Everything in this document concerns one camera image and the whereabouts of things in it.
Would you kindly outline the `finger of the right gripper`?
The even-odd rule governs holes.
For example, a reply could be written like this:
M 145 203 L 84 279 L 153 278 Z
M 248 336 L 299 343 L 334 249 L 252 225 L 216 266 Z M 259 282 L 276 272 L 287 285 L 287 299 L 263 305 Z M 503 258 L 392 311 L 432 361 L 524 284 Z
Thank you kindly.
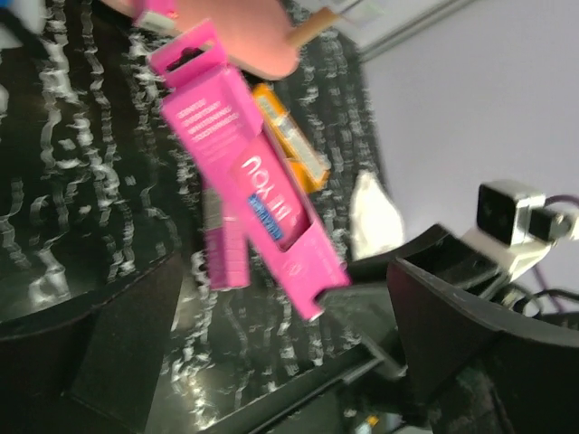
M 380 361 L 378 372 L 389 380 L 403 376 L 406 368 L 386 285 L 388 267 L 397 258 L 476 296 L 502 282 L 502 270 L 495 262 L 440 224 L 399 248 L 348 263 L 352 284 L 323 290 L 318 304 L 361 336 L 370 354 Z

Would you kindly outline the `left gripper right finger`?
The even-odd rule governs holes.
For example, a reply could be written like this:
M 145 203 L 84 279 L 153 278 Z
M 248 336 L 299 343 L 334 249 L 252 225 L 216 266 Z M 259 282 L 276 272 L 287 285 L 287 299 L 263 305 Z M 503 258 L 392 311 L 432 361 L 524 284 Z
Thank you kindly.
M 435 433 L 578 431 L 578 333 L 397 260 L 387 272 L 416 400 Z

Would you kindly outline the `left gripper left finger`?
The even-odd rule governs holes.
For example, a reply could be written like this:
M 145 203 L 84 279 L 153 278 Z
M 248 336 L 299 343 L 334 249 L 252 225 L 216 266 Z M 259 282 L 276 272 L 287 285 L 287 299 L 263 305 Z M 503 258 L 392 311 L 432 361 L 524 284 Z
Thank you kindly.
M 142 433 L 183 278 L 175 253 L 127 283 L 1 324 L 1 431 Z

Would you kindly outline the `pink BeYou box front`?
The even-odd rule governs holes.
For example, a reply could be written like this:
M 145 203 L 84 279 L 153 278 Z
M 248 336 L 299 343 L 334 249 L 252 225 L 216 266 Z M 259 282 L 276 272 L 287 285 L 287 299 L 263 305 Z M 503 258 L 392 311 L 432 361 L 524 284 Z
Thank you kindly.
M 204 241 L 211 290 L 250 285 L 250 263 L 242 226 L 231 207 L 211 187 L 203 190 Z

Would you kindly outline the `pink beyou box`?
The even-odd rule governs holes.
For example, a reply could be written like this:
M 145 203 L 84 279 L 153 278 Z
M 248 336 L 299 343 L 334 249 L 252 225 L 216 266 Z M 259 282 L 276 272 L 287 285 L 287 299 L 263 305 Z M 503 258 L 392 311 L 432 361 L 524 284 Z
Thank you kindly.
M 204 20 L 155 50 L 149 64 L 170 89 L 160 109 L 166 123 L 299 314 L 320 316 L 317 295 L 349 285 L 346 267 L 213 23 Z
M 136 27 L 161 33 L 175 27 L 177 13 L 174 0 L 137 0 L 133 2 L 133 7 Z
M 231 207 L 211 187 L 203 190 L 204 241 L 211 290 L 250 285 L 250 263 L 242 226 Z

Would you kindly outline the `orange barcode toothpaste box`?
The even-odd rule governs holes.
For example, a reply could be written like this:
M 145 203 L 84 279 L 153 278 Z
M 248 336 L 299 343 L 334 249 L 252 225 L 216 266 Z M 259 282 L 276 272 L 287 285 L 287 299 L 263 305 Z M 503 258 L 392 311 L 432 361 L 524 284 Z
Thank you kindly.
M 310 144 L 290 112 L 275 92 L 260 83 L 252 95 L 261 109 L 264 120 L 278 139 L 286 161 L 305 193 L 322 190 L 329 177 L 329 162 Z

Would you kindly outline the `pink BeYou box back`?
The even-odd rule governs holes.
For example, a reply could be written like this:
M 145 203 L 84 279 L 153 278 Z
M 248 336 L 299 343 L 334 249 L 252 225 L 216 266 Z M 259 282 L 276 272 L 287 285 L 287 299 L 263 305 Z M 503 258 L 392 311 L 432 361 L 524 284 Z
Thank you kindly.
M 161 33 L 175 27 L 177 13 L 174 0 L 137 0 L 133 2 L 133 7 L 136 27 Z

